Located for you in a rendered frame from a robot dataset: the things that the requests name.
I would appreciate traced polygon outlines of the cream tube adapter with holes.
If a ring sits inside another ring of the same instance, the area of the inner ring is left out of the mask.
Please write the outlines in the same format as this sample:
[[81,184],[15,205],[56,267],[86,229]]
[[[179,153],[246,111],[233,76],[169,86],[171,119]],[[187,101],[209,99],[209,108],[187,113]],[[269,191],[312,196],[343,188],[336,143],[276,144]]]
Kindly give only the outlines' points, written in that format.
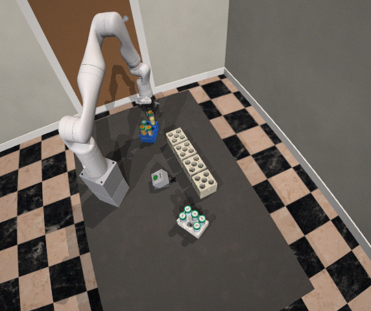
[[217,190],[217,182],[208,169],[192,176],[191,179],[192,186],[196,190],[200,199],[216,192]]

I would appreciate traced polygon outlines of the white tube rack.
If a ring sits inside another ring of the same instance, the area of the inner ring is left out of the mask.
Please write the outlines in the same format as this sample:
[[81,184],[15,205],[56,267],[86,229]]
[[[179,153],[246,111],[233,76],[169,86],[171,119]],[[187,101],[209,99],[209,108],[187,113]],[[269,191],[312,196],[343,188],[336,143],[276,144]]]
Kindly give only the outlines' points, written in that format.
[[198,222],[198,220],[193,221],[192,216],[186,216],[186,220],[187,221],[185,223],[182,223],[180,221],[180,219],[178,218],[177,219],[177,224],[180,225],[180,227],[184,228],[189,233],[191,233],[193,236],[197,237],[198,239],[200,238],[200,236],[202,235],[202,233],[205,231],[205,229],[207,228],[207,226],[209,224],[209,222],[206,220],[205,224],[200,226],[200,231],[196,233],[193,229],[193,224],[195,222]]

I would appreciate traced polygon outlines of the cream square bucket adapter with holes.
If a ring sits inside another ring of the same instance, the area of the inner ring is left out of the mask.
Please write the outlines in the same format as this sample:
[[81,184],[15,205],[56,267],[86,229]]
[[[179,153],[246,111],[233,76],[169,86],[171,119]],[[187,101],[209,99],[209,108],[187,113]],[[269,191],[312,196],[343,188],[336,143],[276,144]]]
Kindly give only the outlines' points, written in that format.
[[191,183],[192,183],[192,179],[191,179],[192,176],[199,174],[206,170],[206,166],[198,154],[183,160],[182,165],[183,165],[183,170]]
[[195,156],[197,152],[188,140],[188,141],[185,141],[183,143],[180,143],[174,146],[174,154],[179,164],[183,168],[182,161],[192,156]]
[[187,141],[187,137],[181,128],[166,133],[167,143],[174,154],[174,146]]

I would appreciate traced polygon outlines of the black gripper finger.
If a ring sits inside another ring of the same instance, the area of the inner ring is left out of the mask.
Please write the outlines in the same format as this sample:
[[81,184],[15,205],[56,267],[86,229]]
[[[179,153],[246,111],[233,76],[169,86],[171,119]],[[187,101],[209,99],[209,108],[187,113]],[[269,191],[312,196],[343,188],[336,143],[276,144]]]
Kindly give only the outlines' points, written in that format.
[[160,103],[159,103],[159,102],[155,102],[155,105],[156,105],[156,108],[154,108],[154,106],[152,107],[151,104],[149,104],[149,107],[150,107],[150,109],[152,110],[152,115],[153,115],[153,117],[155,116],[155,114],[156,114],[155,111],[158,110],[158,107],[159,107]]
[[147,116],[149,116],[148,115],[148,108],[147,108],[147,105],[146,104],[144,104],[144,106],[142,105],[142,104],[137,104],[138,105],[138,107],[142,110],[142,111],[145,111],[145,113],[146,113],[146,115]]

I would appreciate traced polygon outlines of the blue tube rack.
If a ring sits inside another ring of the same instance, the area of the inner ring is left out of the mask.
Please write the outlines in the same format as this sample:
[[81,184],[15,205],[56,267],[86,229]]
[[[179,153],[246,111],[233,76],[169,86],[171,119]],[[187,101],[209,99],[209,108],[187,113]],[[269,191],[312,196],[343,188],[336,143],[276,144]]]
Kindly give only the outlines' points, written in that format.
[[[147,121],[147,124],[151,125],[150,121]],[[148,135],[148,132],[146,135],[142,135],[142,133],[140,134],[141,141],[144,143],[155,143],[156,141],[156,137],[157,137],[158,130],[159,130],[158,122],[155,121],[155,126],[153,125],[151,126],[152,126],[152,132],[153,132],[152,135]]]

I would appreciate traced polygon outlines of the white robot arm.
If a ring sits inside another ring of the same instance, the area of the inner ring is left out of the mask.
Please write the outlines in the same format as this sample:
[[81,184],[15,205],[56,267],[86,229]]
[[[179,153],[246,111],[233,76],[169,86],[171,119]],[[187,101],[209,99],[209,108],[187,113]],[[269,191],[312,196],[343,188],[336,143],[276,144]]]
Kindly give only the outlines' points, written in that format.
[[105,37],[114,36],[121,42],[120,53],[128,64],[129,72],[134,76],[140,76],[136,80],[139,98],[135,99],[135,103],[152,103],[150,66],[147,63],[141,63],[141,58],[131,42],[123,18],[117,12],[96,14],[91,22],[86,50],[77,76],[83,102],[81,117],[66,115],[58,124],[61,139],[76,154],[90,178],[99,178],[108,169],[91,135],[97,101],[106,72],[101,52],[102,42]]

